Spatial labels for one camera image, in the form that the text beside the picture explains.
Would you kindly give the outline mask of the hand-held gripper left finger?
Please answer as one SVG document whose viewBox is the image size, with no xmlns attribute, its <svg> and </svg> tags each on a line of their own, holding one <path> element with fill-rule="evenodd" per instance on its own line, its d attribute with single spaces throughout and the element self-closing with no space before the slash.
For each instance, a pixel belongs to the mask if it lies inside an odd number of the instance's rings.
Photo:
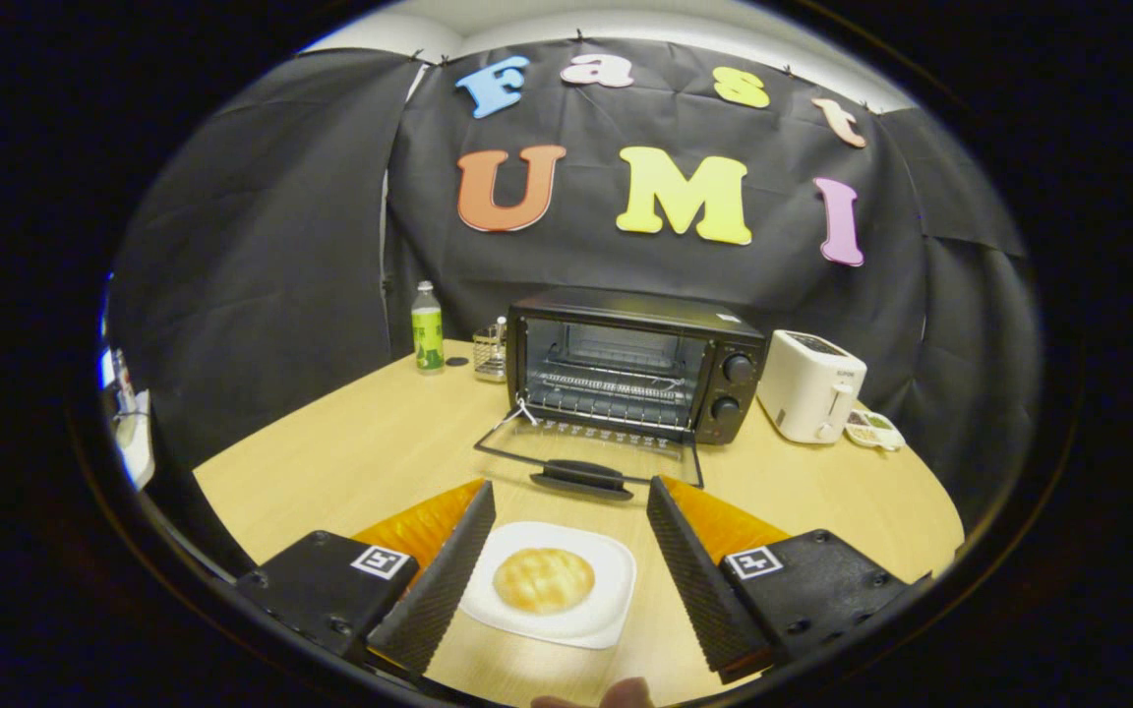
<svg viewBox="0 0 1133 708">
<path fill-rule="evenodd" d="M 315 530 L 235 582 L 284 626 L 400 679 L 429 668 L 496 518 L 472 480 L 353 538 Z"/>
</svg>

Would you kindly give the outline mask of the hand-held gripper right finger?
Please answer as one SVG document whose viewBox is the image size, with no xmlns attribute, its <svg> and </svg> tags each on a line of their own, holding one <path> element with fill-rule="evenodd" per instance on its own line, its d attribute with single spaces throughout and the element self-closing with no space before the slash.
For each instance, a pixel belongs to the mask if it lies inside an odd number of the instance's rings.
<svg viewBox="0 0 1133 708">
<path fill-rule="evenodd" d="M 647 517 L 707 667 L 722 682 L 845 645 L 929 582 L 905 582 L 830 530 L 784 534 L 666 476 L 649 484 Z"/>
</svg>

